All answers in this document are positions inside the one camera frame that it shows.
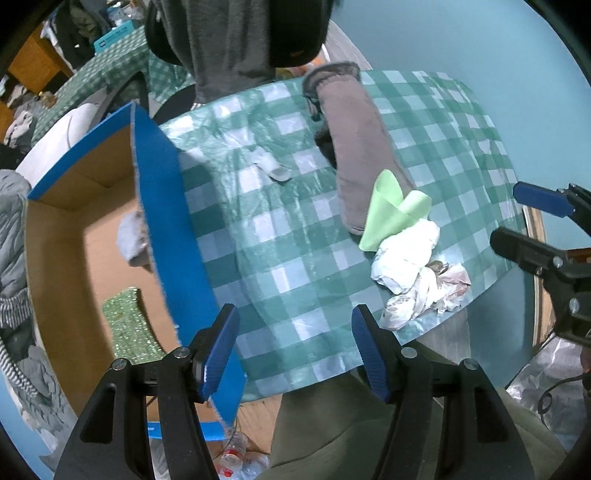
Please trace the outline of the grey cloth in box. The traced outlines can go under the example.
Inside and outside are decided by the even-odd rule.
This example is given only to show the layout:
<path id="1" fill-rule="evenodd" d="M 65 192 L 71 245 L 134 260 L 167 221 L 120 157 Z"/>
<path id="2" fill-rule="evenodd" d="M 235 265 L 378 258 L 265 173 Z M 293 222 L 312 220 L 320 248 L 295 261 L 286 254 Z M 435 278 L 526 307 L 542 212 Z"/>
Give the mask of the grey cloth in box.
<path id="1" fill-rule="evenodd" d="M 122 217 L 117 230 L 116 245 L 129 266 L 152 271 L 147 230 L 139 210 Z"/>

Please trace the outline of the black jacket on chair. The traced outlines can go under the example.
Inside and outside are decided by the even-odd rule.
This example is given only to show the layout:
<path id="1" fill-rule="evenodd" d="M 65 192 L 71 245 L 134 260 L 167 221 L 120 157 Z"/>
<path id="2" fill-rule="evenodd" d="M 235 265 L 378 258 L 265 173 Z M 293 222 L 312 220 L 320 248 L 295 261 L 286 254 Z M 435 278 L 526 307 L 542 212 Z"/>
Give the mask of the black jacket on chair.
<path id="1" fill-rule="evenodd" d="M 269 2 L 270 66 L 298 67 L 311 62 L 328 35 L 332 0 Z"/>

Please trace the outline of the small white sock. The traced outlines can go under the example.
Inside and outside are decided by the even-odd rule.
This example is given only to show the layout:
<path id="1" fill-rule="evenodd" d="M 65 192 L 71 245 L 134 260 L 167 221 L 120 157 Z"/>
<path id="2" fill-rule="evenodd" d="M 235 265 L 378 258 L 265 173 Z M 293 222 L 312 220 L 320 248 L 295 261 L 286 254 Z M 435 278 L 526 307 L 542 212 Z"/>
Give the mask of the small white sock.
<path id="1" fill-rule="evenodd" d="M 281 165 L 273 154 L 263 147 L 256 147 L 250 153 L 250 161 L 273 181 L 284 183 L 291 179 L 290 169 Z"/>

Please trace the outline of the black office chair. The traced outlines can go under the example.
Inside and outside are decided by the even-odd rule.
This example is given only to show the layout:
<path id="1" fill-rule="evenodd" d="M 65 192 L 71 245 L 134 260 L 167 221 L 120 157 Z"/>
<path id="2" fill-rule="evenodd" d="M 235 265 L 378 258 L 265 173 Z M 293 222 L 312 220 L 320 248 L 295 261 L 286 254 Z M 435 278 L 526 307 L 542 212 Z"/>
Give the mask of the black office chair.
<path id="1" fill-rule="evenodd" d="M 107 112 L 155 100 L 157 123 L 307 65 L 328 36 L 331 1 L 151 1 L 148 69 L 108 88 Z"/>

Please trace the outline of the green checkered tablecloth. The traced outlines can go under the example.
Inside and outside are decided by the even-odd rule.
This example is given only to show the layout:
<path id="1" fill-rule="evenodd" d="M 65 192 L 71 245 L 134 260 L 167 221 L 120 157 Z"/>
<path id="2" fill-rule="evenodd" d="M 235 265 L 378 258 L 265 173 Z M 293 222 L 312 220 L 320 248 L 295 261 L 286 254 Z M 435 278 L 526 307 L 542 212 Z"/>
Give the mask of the green checkered tablecloth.
<path id="1" fill-rule="evenodd" d="M 370 70 L 363 86 L 398 160 L 432 198 L 438 259 L 463 265 L 477 298 L 509 269 L 490 246 L 500 226 L 523 230 L 516 177 L 490 116 L 464 83 L 444 73 Z M 297 80 L 225 97 L 163 127 L 181 152 L 193 229 L 217 300 L 238 306 L 236 347 L 259 400 L 315 384 L 360 364 L 353 307 L 380 314 L 388 291 L 370 279 L 339 217 L 335 170 L 315 145 L 317 124 Z M 250 161 L 263 147 L 291 179 Z"/>

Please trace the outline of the grey fleece mitten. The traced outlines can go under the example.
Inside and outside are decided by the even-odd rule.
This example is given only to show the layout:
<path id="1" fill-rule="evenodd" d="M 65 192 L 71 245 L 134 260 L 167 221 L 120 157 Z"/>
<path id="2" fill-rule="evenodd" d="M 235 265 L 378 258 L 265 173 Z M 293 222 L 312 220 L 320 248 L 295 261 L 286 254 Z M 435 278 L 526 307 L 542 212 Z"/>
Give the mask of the grey fleece mitten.
<path id="1" fill-rule="evenodd" d="M 351 61 L 329 63 L 305 74 L 303 94 L 311 117 L 321 123 L 315 142 L 337 170 L 341 217 L 354 235 L 365 231 L 378 176 L 388 170 L 405 194 L 414 189 L 394 155 L 382 116 Z"/>

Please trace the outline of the patterned cloth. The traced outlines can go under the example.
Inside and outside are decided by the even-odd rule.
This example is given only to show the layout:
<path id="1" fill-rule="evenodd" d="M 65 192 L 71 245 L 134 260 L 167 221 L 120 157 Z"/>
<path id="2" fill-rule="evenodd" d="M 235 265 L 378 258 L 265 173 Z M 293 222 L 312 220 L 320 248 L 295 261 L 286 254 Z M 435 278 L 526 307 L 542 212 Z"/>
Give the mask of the patterned cloth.
<path id="1" fill-rule="evenodd" d="M 471 286 L 468 271 L 461 264 L 448 266 L 439 273 L 425 266 L 409 291 L 388 300 L 380 325 L 398 331 L 425 313 L 441 315 L 453 311 L 461 306 Z"/>

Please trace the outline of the teal box on table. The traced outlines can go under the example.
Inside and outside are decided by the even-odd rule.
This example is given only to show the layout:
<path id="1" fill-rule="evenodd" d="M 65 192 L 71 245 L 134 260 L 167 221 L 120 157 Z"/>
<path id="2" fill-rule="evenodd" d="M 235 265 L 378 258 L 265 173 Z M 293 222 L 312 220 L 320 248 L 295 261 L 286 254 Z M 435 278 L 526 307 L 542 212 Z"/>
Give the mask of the teal box on table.
<path id="1" fill-rule="evenodd" d="M 137 30 L 140 26 L 141 24 L 135 20 L 127 20 L 121 23 L 93 43 L 94 51 L 100 53 L 106 50 L 108 47 Z"/>

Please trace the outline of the plastic water bottle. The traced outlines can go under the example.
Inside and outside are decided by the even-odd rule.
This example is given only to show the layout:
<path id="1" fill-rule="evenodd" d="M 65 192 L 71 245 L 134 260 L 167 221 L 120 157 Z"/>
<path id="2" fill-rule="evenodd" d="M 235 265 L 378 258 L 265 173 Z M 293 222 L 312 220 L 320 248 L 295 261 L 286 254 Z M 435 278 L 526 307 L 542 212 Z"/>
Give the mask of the plastic water bottle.
<path id="1" fill-rule="evenodd" d="M 218 478 L 221 480 L 257 479 L 270 468 L 270 457 L 249 450 L 249 437 L 236 431 L 224 447 L 221 456 L 214 461 Z"/>

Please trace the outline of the blue cardboard box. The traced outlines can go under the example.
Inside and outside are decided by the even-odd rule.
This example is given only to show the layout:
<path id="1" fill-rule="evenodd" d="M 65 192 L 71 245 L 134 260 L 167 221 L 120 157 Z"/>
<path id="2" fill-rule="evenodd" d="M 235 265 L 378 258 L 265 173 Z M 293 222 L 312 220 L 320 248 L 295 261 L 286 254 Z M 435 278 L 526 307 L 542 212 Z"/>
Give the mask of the blue cardboard box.
<path id="1" fill-rule="evenodd" d="M 181 153 L 146 111 L 128 104 L 96 125 L 38 181 L 26 206 L 27 283 L 41 342 L 72 410 L 80 413 L 114 353 L 101 312 L 122 290 L 141 292 L 165 350 L 211 326 L 219 304 L 184 194 Z M 152 271 L 116 245 L 139 210 Z"/>

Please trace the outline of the light green cloth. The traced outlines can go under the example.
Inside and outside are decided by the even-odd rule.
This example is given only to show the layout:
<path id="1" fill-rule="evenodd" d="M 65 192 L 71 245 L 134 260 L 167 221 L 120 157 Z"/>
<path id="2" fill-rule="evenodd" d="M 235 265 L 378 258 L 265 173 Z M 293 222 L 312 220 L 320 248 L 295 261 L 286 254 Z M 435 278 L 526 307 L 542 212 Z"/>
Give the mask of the light green cloth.
<path id="1" fill-rule="evenodd" d="M 383 170 L 374 183 L 360 249 L 376 252 L 388 237 L 426 219 L 431 208 L 429 195 L 415 189 L 405 194 L 394 174 Z"/>

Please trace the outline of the grey quilted blanket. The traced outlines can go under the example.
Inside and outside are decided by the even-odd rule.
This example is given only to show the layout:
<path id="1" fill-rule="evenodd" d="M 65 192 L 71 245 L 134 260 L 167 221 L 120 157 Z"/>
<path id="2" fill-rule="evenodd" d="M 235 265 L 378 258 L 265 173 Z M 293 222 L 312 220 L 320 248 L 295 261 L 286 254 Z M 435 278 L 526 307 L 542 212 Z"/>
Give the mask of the grey quilted blanket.
<path id="1" fill-rule="evenodd" d="M 21 419 L 49 449 L 54 472 L 77 417 L 40 341 L 26 276 L 27 180 L 1 171 L 1 375 Z"/>

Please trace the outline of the far green checkered table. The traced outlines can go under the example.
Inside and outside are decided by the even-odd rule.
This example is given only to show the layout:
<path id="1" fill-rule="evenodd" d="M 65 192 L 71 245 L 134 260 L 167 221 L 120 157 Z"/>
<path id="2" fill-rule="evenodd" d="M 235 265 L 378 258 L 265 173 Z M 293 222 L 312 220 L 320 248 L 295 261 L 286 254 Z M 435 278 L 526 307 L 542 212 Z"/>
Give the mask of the far green checkered table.
<path id="1" fill-rule="evenodd" d="M 35 145 L 63 115 L 91 94 L 106 86 L 119 85 L 136 71 L 143 73 L 149 97 L 160 104 L 182 88 L 194 84 L 183 66 L 166 63 L 151 52 L 141 26 L 96 54 L 57 90 L 56 103 L 51 108 L 43 108 L 36 116 L 32 144 Z"/>

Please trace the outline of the white cloth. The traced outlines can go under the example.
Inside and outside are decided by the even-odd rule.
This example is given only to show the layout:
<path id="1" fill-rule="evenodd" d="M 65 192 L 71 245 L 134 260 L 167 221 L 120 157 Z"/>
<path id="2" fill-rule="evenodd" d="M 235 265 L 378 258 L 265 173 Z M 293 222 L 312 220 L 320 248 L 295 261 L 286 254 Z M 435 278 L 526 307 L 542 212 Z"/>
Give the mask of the white cloth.
<path id="1" fill-rule="evenodd" d="M 391 235 L 378 247 L 370 278 L 394 295 L 406 293 L 430 262 L 439 238 L 440 228 L 426 219 L 420 219 L 415 225 Z"/>

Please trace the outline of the green sparkly cloth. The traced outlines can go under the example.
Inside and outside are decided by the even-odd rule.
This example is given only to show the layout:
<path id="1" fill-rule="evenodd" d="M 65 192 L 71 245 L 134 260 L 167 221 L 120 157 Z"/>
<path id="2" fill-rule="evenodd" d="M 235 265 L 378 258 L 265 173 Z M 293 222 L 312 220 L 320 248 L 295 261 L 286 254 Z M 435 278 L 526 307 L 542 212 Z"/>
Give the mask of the green sparkly cloth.
<path id="1" fill-rule="evenodd" d="M 141 292 L 136 287 L 122 290 L 101 306 L 114 356 L 125 358 L 133 365 L 158 361 L 165 356 L 142 306 Z"/>

